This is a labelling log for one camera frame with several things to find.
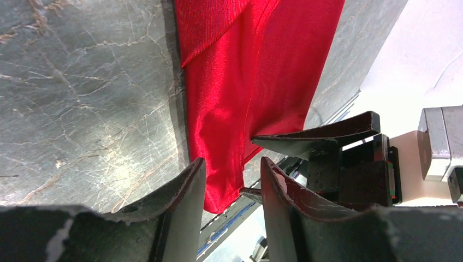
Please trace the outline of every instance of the white wall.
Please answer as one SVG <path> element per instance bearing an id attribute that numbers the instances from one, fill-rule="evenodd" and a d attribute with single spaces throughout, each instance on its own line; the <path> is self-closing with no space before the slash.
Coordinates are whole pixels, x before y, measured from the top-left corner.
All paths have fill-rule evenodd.
<path id="1" fill-rule="evenodd" d="M 422 108 L 463 104 L 463 1 L 409 0 L 348 117 L 372 110 L 384 134 L 416 130 Z"/>

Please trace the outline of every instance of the fabric fold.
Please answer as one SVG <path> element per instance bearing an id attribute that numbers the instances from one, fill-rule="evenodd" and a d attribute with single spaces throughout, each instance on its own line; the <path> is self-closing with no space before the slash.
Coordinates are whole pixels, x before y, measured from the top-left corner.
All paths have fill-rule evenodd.
<path id="1" fill-rule="evenodd" d="M 303 128 L 343 1 L 176 0 L 191 159 L 206 159 L 204 209 L 244 186 L 251 137 Z"/>

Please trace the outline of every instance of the red fabric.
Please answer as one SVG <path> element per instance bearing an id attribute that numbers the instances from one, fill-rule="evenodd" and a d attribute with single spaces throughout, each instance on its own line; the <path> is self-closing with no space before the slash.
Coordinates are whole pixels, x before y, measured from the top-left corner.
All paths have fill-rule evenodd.
<path id="1" fill-rule="evenodd" d="M 206 159 L 204 209 L 244 186 L 250 138 L 302 130 L 344 1 L 175 0 L 191 159 Z"/>

